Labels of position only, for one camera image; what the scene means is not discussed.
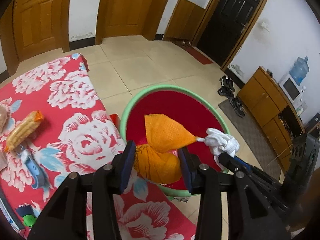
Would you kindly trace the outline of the orange mesh bag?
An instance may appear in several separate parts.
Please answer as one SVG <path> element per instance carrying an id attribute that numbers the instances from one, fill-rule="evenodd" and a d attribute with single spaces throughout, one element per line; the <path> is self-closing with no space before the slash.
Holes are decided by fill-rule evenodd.
<path id="1" fill-rule="evenodd" d="M 134 169 L 157 184 L 172 184 L 182 176 L 177 150 L 195 143 L 197 137 L 164 114 L 144 116 L 146 144 L 136 146 Z"/>

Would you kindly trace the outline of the white cloth glove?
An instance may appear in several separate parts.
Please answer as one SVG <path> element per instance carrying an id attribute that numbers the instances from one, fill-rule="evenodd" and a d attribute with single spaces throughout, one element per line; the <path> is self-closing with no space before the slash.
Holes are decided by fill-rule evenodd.
<path id="1" fill-rule="evenodd" d="M 232 135 L 223 133 L 215 128 L 207 129 L 206 133 L 207 136 L 204 138 L 204 143 L 209 147 L 218 167 L 224 170 L 225 167 L 219 162 L 219 155 L 226 152 L 234 158 L 240 149 L 240 144 Z"/>

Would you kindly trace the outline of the grey floor mat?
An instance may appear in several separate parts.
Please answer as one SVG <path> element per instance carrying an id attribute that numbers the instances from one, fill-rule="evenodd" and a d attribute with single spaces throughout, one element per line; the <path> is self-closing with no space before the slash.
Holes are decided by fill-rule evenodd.
<path id="1" fill-rule="evenodd" d="M 257 158 L 262 170 L 279 180 L 281 169 L 275 160 L 276 153 L 269 145 L 264 137 L 262 130 L 253 120 L 253 118 L 245 114 L 243 118 L 239 117 L 231 106 L 229 100 L 225 100 L 219 104 L 219 109 L 227 116 L 228 120 L 234 125 L 246 144 L 249 146 L 253 155 Z"/>

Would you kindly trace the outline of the wooden sideboard cabinet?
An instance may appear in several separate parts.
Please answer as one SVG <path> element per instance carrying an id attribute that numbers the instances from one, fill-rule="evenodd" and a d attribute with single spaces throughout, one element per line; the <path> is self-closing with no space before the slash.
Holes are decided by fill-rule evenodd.
<path id="1" fill-rule="evenodd" d="M 276 154 L 276 162 L 286 172 L 290 166 L 293 141 L 305 132 L 292 103 L 261 66 L 240 89 L 238 97 L 263 130 Z"/>

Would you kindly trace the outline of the black sneaker near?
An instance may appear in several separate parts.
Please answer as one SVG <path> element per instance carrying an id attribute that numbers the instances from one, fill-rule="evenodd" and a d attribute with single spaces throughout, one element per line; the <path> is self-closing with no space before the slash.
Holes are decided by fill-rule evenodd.
<path id="1" fill-rule="evenodd" d="M 229 103 L 231 104 L 231 106 L 233 107 L 235 113 L 243 118 L 245 116 L 244 110 L 243 110 L 243 106 L 242 106 L 242 102 L 238 99 L 238 98 L 232 98 L 229 100 Z"/>

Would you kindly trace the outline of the black sneaker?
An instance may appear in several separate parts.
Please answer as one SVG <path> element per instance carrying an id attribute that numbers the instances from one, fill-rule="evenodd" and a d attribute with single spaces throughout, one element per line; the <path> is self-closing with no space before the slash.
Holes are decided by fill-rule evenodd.
<path id="1" fill-rule="evenodd" d="M 232 98 L 229 100 L 229 103 L 231 104 L 231 106 L 233 107 L 235 113 L 243 118 L 245 116 L 244 110 L 243 110 L 243 106 L 242 106 L 242 102 L 238 99 L 238 98 Z"/>
<path id="2" fill-rule="evenodd" d="M 222 86 L 220 89 L 217 90 L 217 92 L 220 96 L 225 96 L 228 99 L 234 98 L 233 92 L 225 86 Z"/>
<path id="3" fill-rule="evenodd" d="M 232 92 L 235 92 L 233 80 L 227 76 L 223 76 L 220 78 L 220 83 L 222 87 L 226 87 Z"/>

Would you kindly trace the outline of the black sneaker middle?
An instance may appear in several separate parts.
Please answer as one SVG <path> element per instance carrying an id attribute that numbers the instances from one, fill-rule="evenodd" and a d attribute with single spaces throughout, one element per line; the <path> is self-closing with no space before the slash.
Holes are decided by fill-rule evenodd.
<path id="1" fill-rule="evenodd" d="M 217 90 L 217 92 L 220 96 L 225 96 L 228 99 L 234 98 L 233 92 L 225 86 L 222 86 L 220 89 Z"/>

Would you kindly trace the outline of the black sneaker far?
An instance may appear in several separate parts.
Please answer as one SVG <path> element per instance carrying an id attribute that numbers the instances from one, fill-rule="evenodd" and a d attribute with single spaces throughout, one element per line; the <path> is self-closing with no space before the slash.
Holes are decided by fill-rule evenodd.
<path id="1" fill-rule="evenodd" d="M 222 87 L 226 87 L 232 92 L 235 92 L 233 80 L 227 76 L 223 76 L 220 78 L 220 83 Z"/>

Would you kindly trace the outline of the white microwave oven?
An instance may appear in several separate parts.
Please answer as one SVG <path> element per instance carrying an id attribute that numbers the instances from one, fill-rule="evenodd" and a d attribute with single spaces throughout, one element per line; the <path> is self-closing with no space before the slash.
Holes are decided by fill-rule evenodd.
<path id="1" fill-rule="evenodd" d="M 293 77 L 288 73 L 278 83 L 294 109 L 297 109 L 303 102 L 303 90 L 296 84 Z"/>

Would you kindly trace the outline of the orange wrapped snack pack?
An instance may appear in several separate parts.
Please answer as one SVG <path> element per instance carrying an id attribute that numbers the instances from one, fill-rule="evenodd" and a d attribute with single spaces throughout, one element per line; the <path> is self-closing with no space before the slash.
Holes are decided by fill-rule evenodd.
<path id="1" fill-rule="evenodd" d="M 4 152 L 13 151 L 43 122 L 44 116 L 40 111 L 30 112 L 7 136 Z"/>

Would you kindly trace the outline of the red floral tablecloth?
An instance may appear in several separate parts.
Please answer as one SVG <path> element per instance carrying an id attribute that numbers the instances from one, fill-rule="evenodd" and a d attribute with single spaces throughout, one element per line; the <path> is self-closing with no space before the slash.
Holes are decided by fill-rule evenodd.
<path id="1" fill-rule="evenodd" d="M 39 215 L 71 172 L 89 174 L 110 163 L 125 142 L 105 110 L 80 54 L 40 65 L 1 88 L 8 120 L 1 132 L 5 148 L 10 132 L 32 111 L 44 122 L 27 139 L 27 147 L 48 179 L 34 189 L 34 179 L 16 153 L 7 155 L 1 190 L 9 210 L 30 205 Z M 123 239 L 193 239 L 195 225 L 152 183 L 133 171 L 124 193 L 114 197 Z"/>

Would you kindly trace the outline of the blue water jug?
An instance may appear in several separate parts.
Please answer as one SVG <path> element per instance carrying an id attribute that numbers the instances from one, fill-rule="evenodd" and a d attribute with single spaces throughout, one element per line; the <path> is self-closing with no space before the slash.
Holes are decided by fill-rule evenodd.
<path id="1" fill-rule="evenodd" d="M 289 71 L 289 74 L 294 79 L 296 84 L 300 86 L 303 79 L 306 77 L 307 73 L 310 71 L 309 65 L 308 65 L 308 57 L 298 57 L 297 60 L 294 62 L 293 67 Z"/>

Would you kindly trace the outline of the red door mat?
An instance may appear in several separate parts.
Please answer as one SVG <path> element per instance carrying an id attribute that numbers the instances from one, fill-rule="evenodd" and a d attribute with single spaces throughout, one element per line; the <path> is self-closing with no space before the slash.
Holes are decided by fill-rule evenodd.
<path id="1" fill-rule="evenodd" d="M 188 54 L 190 54 L 192 57 L 194 57 L 197 61 L 199 61 L 202 64 L 214 63 L 208 57 L 206 57 L 201 52 L 193 48 L 191 45 L 185 43 L 184 41 L 174 41 L 174 44 L 185 50 Z"/>

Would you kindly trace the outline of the dark entrance door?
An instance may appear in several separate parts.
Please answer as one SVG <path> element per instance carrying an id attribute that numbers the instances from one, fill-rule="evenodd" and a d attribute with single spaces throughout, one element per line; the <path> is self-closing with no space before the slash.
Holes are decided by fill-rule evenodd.
<path id="1" fill-rule="evenodd" d="M 267 0 L 209 0 L 191 44 L 225 70 L 253 29 Z"/>

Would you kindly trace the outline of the left wooden door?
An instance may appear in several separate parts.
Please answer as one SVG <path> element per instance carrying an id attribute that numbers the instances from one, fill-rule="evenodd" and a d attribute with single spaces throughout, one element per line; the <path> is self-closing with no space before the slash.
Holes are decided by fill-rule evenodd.
<path id="1" fill-rule="evenodd" d="M 11 0 L 1 17 L 1 56 L 10 76 L 19 64 L 55 50 L 69 51 L 71 0 Z"/>

